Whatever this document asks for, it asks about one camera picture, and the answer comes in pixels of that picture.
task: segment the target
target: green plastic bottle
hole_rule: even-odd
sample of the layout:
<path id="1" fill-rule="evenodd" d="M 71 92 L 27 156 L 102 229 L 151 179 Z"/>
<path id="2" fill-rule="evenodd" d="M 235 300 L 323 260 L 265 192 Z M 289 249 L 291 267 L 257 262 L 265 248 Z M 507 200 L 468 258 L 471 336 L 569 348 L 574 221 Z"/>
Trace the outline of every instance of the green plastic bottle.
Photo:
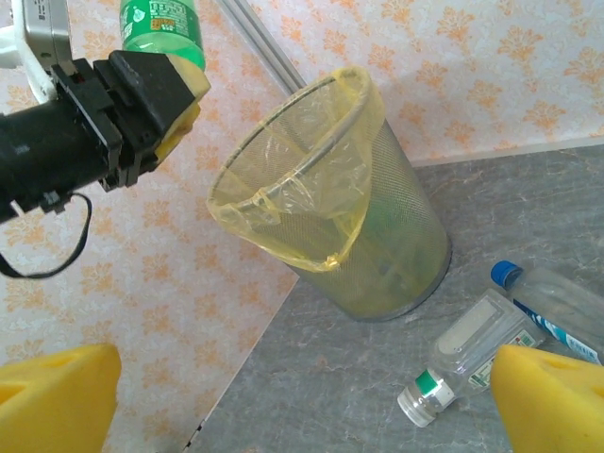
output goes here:
<path id="1" fill-rule="evenodd" d="M 206 69 L 193 0 L 122 0 L 124 50 L 176 54 Z"/>

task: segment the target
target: bottle cap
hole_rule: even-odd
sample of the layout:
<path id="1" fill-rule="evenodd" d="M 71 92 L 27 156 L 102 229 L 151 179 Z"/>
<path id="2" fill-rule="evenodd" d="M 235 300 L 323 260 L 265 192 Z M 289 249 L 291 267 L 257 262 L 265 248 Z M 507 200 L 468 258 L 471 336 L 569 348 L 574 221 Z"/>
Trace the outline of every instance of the bottle cap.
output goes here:
<path id="1" fill-rule="evenodd" d="M 415 425 L 425 428 L 436 418 L 436 413 L 444 410 L 454 399 L 455 394 L 446 382 L 428 368 L 413 384 L 405 388 L 397 401 L 400 409 Z M 435 402 L 438 402 L 440 408 L 433 406 Z"/>
<path id="2" fill-rule="evenodd" d="M 513 262 L 500 261 L 491 269 L 491 280 L 507 291 L 523 272 L 524 269 Z"/>

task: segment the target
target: white bottle cap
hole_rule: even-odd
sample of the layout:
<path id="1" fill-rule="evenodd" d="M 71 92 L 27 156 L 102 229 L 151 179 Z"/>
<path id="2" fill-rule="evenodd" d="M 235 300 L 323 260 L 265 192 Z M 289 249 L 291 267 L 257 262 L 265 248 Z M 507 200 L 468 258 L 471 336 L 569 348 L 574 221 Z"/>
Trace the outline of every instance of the white bottle cap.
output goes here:
<path id="1" fill-rule="evenodd" d="M 430 404 L 429 398 L 435 398 L 441 407 L 434 407 L 429 411 L 427 408 Z M 455 394 L 451 388 L 429 368 L 397 398 L 400 409 L 419 428 L 427 427 L 436 418 L 436 413 L 445 409 L 454 399 Z"/>

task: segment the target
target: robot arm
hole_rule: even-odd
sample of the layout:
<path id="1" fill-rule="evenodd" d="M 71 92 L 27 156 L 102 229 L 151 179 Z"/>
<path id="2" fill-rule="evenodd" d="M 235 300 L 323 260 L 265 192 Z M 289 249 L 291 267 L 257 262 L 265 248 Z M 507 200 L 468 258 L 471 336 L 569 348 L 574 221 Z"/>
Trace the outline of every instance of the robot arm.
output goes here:
<path id="1" fill-rule="evenodd" d="M 0 113 L 0 223 L 61 212 L 95 181 L 106 191 L 155 170 L 192 128 L 210 89 L 178 56 L 114 51 L 73 60 L 64 0 L 13 0 L 0 67 L 25 66 L 40 104 Z"/>

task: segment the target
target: black cable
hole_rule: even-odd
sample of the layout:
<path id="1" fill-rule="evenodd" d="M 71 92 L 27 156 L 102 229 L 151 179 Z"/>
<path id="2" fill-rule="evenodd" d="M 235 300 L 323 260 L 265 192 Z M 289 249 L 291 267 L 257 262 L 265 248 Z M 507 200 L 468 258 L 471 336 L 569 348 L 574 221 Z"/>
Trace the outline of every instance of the black cable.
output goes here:
<path id="1" fill-rule="evenodd" d="M 5 275 L 6 277 L 11 277 L 11 278 L 27 278 L 30 280 L 42 280 L 45 278 L 54 277 L 56 274 L 60 274 L 65 269 L 67 269 L 69 266 L 71 266 L 74 263 L 74 261 L 76 261 L 79 258 L 79 256 L 84 251 L 84 247 L 86 246 L 86 241 L 88 240 L 88 230 L 91 226 L 91 219 L 92 219 L 92 201 L 88 196 L 86 196 L 82 193 L 72 193 L 71 196 L 79 196 L 86 202 L 86 206 L 88 207 L 88 214 L 86 215 L 86 222 L 84 222 L 84 227 L 82 228 L 82 234 L 79 237 L 79 241 L 77 241 L 77 245 L 75 246 L 74 251 L 72 252 L 70 257 L 67 259 L 67 261 L 65 261 L 57 269 L 54 269 L 49 272 L 23 275 L 19 271 L 15 270 L 15 268 L 12 267 L 10 264 L 8 264 L 8 261 L 2 256 L 2 254 L 0 254 L 0 273 Z"/>

